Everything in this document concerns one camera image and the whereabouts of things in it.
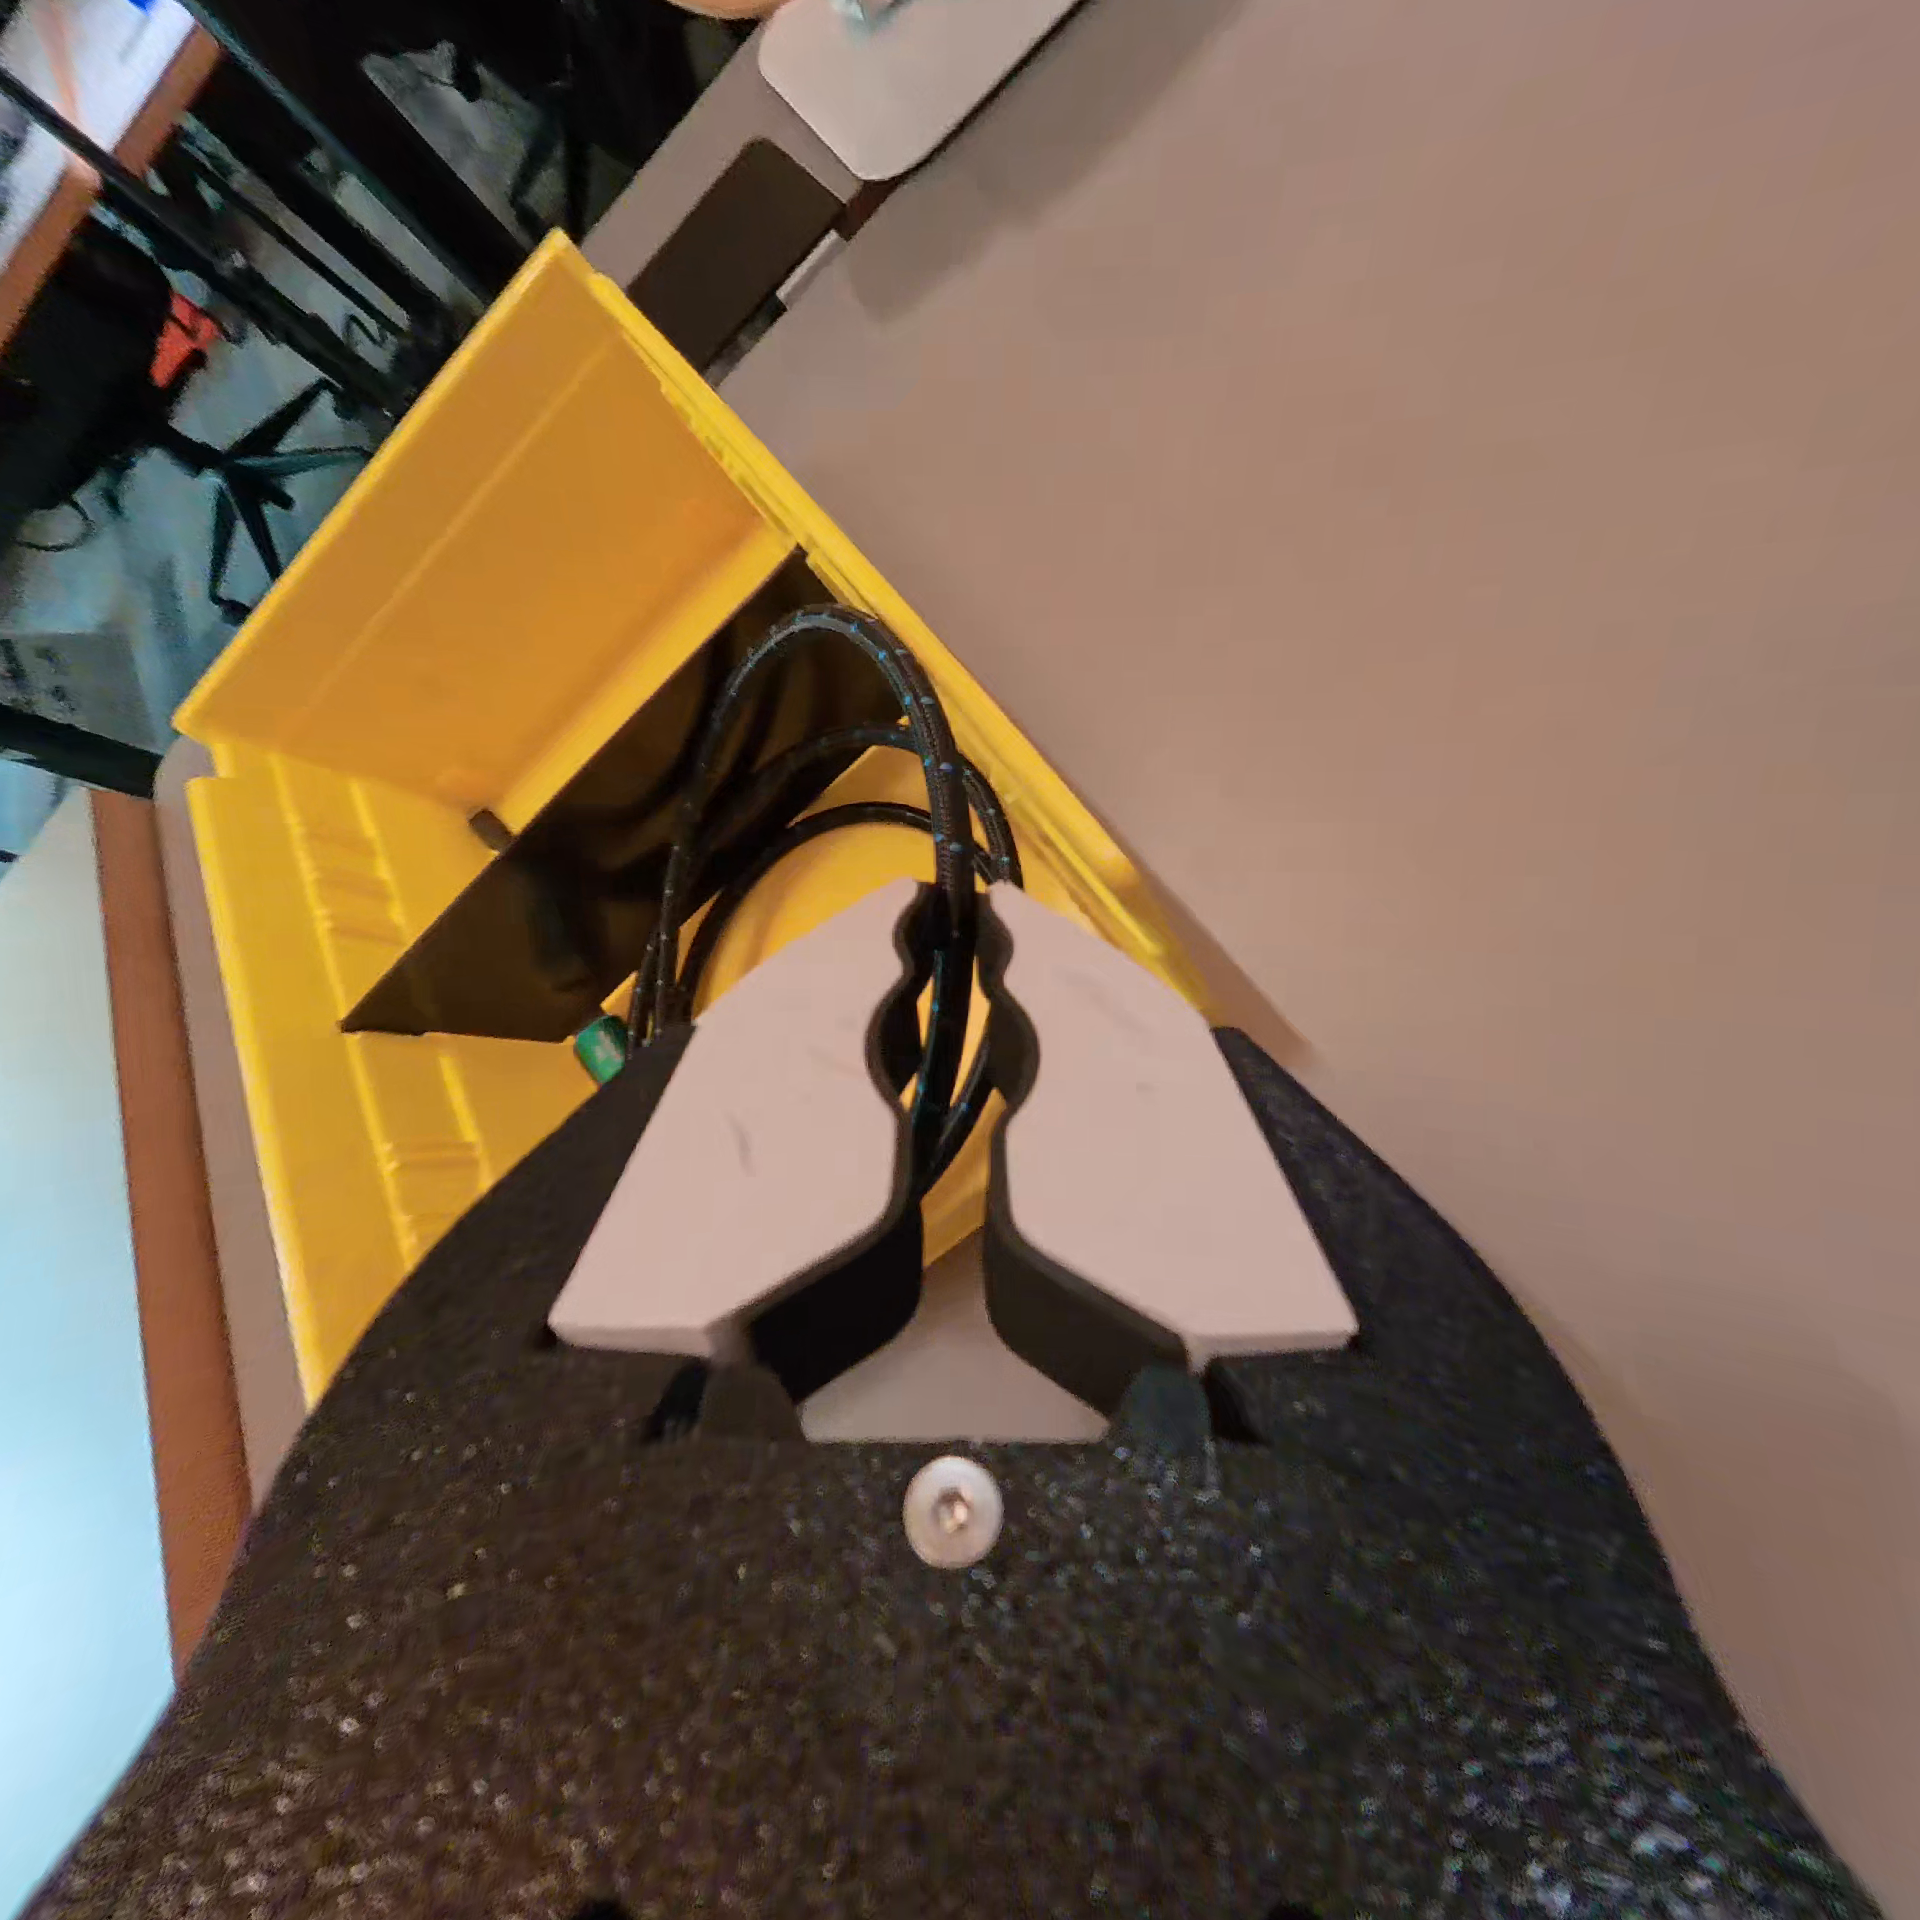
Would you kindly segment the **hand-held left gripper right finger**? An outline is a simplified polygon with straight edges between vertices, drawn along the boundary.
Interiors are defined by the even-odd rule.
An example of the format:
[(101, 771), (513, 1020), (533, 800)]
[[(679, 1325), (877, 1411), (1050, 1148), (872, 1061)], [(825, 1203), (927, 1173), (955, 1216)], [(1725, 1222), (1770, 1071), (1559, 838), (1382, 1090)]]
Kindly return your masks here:
[(1360, 1319), (1189, 998), (998, 879), (977, 981), (1002, 1103), (983, 1290), (998, 1340), (1082, 1404), (1142, 1368), (1345, 1348)]

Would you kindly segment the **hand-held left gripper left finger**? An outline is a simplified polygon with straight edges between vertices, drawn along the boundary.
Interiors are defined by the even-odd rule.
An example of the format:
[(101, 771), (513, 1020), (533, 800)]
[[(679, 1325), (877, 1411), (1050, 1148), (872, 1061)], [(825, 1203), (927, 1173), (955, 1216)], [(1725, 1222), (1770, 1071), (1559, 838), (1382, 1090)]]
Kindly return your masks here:
[(549, 1311), (558, 1341), (754, 1363), (803, 1402), (906, 1325), (921, 1200), (880, 1039), (918, 902), (883, 883), (698, 1014)]

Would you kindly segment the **yellow plastic bin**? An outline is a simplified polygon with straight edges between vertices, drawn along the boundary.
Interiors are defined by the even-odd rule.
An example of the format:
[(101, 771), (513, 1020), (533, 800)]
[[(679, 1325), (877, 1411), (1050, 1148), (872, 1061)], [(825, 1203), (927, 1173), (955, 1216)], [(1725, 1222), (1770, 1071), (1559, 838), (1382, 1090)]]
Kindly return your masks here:
[(683, 754), (782, 615), (877, 615), (1006, 804), (1023, 885), (1206, 1011), (1145, 876), (613, 278), (550, 236), (175, 725), (304, 1404), (590, 1098)]

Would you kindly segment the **grey desk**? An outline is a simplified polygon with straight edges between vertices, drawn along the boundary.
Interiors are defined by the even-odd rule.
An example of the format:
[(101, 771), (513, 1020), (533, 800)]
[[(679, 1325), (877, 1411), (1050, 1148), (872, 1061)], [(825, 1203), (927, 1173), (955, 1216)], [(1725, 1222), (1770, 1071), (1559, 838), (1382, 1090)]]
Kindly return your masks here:
[(1915, 5), (1085, 5), (727, 396), (1896, 1743)]

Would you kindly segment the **black chair base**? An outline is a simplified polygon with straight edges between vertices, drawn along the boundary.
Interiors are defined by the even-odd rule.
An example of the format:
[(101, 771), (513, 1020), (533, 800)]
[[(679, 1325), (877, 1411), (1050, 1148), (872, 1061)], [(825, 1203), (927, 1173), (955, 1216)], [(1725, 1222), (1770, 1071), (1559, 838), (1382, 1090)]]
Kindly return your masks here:
[(152, 445), (160, 455), (182, 474), (213, 484), (205, 587), (208, 602), (230, 628), (253, 612), (249, 602), (227, 589), (234, 539), (251, 541), (267, 586), (273, 586), (285, 568), (285, 558), (271, 530), (271, 512), (294, 508), (290, 484), (307, 474), (359, 466), (369, 456), (369, 447), (359, 444), (298, 447), (287, 444), (317, 403), (335, 398), (335, 389), (314, 378), (227, 444), (190, 437), (174, 421), (154, 430)]

